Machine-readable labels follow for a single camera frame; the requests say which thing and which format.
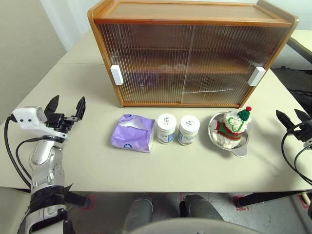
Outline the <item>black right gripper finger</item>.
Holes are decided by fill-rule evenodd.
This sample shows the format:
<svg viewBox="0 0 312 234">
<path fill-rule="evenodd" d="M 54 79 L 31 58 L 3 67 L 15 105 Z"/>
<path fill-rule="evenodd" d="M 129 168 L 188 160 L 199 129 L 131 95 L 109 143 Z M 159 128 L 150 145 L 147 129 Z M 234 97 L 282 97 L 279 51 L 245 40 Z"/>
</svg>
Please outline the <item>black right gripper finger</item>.
<svg viewBox="0 0 312 234">
<path fill-rule="evenodd" d="M 295 109 L 294 111 L 295 111 L 297 117 L 302 121 L 302 123 L 303 122 L 311 123 L 312 118 L 307 113 L 305 113 L 304 111 L 298 110 L 298 109 Z"/>
<path fill-rule="evenodd" d="M 291 119 L 285 113 L 279 110 L 276 110 L 275 112 L 278 120 L 284 125 L 287 131 L 294 127 L 294 124 L 292 123 Z"/>
</svg>

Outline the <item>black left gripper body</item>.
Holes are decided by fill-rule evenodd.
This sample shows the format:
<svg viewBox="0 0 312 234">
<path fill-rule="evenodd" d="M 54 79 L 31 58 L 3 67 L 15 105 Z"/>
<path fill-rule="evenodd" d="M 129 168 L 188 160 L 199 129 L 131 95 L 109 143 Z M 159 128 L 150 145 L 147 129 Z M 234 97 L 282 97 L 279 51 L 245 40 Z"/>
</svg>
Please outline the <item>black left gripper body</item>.
<svg viewBox="0 0 312 234">
<path fill-rule="evenodd" d="M 54 113 L 51 111 L 45 111 L 44 113 L 47 117 L 45 125 L 64 134 L 67 134 L 71 130 L 74 122 L 81 120 L 81 113 L 76 113 L 75 116 L 71 117 L 66 117 L 64 114 Z"/>
</svg>

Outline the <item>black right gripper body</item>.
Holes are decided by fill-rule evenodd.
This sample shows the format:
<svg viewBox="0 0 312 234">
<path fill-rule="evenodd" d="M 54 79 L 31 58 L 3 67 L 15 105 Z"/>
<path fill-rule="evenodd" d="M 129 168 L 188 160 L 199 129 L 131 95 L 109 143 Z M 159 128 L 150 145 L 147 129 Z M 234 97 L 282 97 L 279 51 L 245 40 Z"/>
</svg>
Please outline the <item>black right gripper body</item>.
<svg viewBox="0 0 312 234">
<path fill-rule="evenodd" d="M 299 130 L 296 128 L 290 131 L 291 135 L 294 135 L 299 141 L 304 143 L 304 147 L 312 146 L 312 122 L 306 121 L 298 125 Z"/>
</svg>

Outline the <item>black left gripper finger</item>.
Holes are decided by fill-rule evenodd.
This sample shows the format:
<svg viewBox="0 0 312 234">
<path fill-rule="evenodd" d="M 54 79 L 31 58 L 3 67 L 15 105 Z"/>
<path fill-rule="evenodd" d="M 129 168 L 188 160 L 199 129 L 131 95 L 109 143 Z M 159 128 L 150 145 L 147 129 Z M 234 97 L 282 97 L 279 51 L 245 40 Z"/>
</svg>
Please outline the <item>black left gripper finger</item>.
<svg viewBox="0 0 312 234">
<path fill-rule="evenodd" d="M 45 107 L 44 113 L 45 114 L 54 113 L 58 107 L 58 104 L 59 104 L 59 95 L 56 95 L 49 101 L 49 103 Z"/>
<path fill-rule="evenodd" d="M 73 120 L 82 120 L 85 110 L 86 110 L 86 101 L 85 97 L 83 96 L 77 103 L 76 114 L 72 116 Z"/>
</svg>

